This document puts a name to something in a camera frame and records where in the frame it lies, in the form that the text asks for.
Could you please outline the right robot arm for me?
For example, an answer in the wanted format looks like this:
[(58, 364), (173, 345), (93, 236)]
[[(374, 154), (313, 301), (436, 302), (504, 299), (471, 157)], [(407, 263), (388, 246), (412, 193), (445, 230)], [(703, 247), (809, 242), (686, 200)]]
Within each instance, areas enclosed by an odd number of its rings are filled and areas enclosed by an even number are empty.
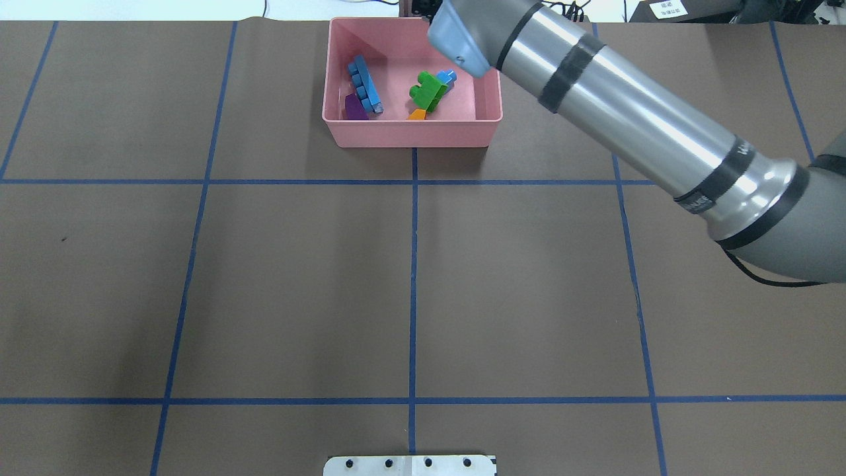
[(442, 1), (429, 42), (492, 69), (703, 219), (737, 265), (791, 284), (843, 283), (844, 135), (810, 165), (770, 159), (541, 1)]

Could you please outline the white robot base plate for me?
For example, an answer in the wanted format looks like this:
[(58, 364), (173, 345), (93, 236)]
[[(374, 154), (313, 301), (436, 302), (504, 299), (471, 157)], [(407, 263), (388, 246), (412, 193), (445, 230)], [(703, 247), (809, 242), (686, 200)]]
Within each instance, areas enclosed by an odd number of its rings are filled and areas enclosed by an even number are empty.
[(323, 475), (498, 475), (498, 464), (478, 454), (331, 457)]

